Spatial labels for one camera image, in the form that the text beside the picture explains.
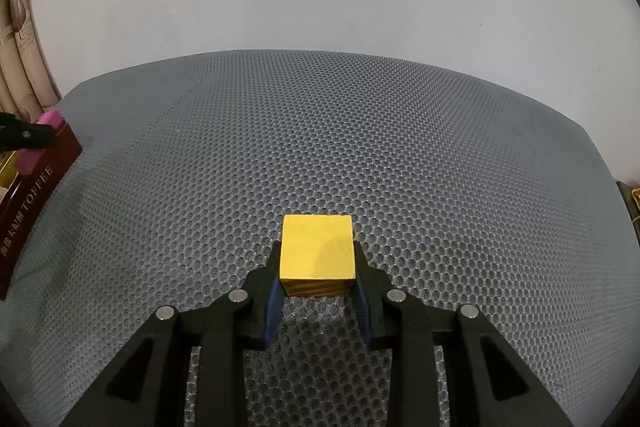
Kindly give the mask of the pink rectangular block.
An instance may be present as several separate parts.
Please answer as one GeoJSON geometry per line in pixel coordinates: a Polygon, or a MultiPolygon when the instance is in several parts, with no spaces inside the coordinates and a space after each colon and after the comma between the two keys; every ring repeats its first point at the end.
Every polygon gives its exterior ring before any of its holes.
{"type": "Polygon", "coordinates": [[[66,124],[57,109],[47,110],[35,124],[21,124],[18,154],[14,166],[19,174],[31,174],[45,150],[55,146],[56,137],[66,124]]]}

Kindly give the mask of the gold tin box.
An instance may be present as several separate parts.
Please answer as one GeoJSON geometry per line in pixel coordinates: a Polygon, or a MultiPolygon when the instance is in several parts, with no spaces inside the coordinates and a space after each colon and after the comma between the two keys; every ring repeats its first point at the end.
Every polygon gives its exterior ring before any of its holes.
{"type": "Polygon", "coordinates": [[[1,202],[1,300],[6,300],[18,258],[40,212],[80,156],[82,147],[66,121],[56,129],[53,145],[32,152],[30,173],[19,173],[1,202]]]}

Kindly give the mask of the yellow cube block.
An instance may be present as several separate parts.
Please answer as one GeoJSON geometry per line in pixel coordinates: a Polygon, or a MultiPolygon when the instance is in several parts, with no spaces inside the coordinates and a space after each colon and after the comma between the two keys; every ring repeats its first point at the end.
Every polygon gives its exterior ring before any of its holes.
{"type": "Polygon", "coordinates": [[[347,296],[356,280],[352,217],[285,215],[279,279],[288,297],[347,296]]]}

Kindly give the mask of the beige patterned curtain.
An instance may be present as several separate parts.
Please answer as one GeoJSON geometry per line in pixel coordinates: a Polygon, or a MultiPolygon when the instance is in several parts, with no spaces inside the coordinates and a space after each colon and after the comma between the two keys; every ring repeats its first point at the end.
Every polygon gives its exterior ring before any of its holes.
{"type": "Polygon", "coordinates": [[[60,101],[30,0],[1,0],[1,109],[35,122],[60,101]]]}

